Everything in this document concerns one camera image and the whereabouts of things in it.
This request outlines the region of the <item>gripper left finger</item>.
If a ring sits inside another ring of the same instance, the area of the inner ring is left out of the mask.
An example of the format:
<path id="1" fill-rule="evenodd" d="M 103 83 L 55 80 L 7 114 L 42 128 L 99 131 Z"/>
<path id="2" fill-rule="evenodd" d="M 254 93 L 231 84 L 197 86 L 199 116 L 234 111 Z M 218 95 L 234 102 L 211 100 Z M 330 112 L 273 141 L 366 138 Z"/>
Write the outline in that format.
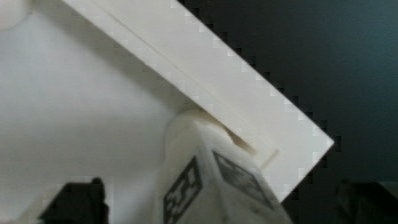
<path id="1" fill-rule="evenodd" d="M 110 208 L 105 202 L 105 184 L 69 182 L 39 215 L 42 224 L 108 224 Z"/>

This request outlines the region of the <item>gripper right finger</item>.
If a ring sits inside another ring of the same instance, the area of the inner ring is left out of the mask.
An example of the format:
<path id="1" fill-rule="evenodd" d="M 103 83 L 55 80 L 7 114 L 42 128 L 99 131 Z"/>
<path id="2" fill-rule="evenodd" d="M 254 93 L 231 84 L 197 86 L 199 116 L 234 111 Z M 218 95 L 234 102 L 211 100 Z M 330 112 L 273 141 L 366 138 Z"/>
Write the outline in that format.
<path id="1" fill-rule="evenodd" d="M 334 224 L 398 224 L 398 182 L 341 182 Z"/>

